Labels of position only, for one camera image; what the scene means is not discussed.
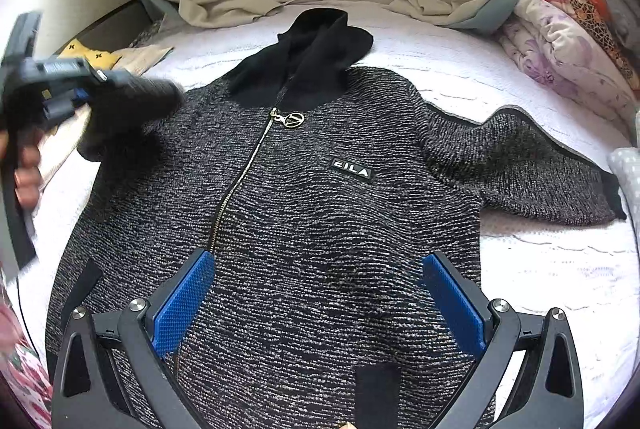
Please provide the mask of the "person's left hand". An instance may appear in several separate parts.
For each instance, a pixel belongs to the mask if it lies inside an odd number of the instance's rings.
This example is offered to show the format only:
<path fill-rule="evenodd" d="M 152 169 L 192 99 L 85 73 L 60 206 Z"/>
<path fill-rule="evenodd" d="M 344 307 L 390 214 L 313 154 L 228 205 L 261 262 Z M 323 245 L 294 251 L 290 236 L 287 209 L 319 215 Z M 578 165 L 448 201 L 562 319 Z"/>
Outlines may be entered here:
<path fill-rule="evenodd" d="M 16 198 L 23 209 L 28 212 L 32 212 L 37 207 L 40 199 L 42 178 L 39 171 L 41 156 L 38 146 L 41 137 L 42 133 L 39 130 L 32 131 L 27 137 L 21 150 L 17 169 L 14 171 Z"/>

